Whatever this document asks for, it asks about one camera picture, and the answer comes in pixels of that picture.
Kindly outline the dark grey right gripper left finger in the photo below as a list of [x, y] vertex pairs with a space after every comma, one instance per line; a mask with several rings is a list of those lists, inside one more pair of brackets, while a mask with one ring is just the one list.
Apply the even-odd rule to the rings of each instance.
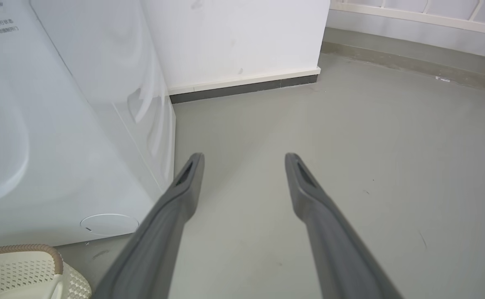
[[96, 287], [94, 299], [166, 299], [184, 226], [196, 212], [205, 158], [193, 153]]

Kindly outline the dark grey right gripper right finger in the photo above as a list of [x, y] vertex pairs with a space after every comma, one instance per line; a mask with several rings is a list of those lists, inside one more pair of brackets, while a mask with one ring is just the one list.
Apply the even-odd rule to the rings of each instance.
[[287, 153], [285, 169], [293, 210], [307, 228], [322, 297], [402, 298], [301, 157]]

